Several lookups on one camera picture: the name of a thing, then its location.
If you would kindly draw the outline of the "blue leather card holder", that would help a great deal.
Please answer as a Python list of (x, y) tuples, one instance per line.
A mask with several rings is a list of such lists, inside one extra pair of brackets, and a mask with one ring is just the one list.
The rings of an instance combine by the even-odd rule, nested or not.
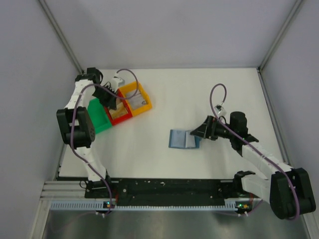
[(189, 130), (171, 129), (169, 134), (169, 148), (198, 149), (201, 138), (190, 134)]

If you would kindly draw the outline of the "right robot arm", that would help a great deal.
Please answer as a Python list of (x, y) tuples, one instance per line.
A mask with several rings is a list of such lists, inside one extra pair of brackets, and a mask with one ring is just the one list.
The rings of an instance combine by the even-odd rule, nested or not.
[(210, 140), (228, 139), (231, 147), (264, 175), (261, 178), (252, 171), (239, 171), (232, 185), (236, 196), (251, 193), (259, 197), (271, 206), (279, 219), (293, 219), (316, 210), (308, 172), (281, 162), (265, 150), (258, 139), (248, 133), (243, 112), (232, 112), (226, 124), (208, 116), (190, 135)]

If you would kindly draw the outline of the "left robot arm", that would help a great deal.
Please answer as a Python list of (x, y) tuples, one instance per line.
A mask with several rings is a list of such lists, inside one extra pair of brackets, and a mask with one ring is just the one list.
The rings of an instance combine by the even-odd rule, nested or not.
[(97, 68), (88, 68), (75, 78), (75, 88), (67, 105), (56, 112), (56, 117), (64, 144), (84, 164), (88, 181), (98, 182), (96, 192), (101, 197), (109, 197), (113, 185), (107, 169), (93, 149), (96, 131), (88, 113), (92, 97), (104, 106), (116, 106), (116, 95), (122, 80), (116, 74), (106, 83), (102, 83), (103, 74)]

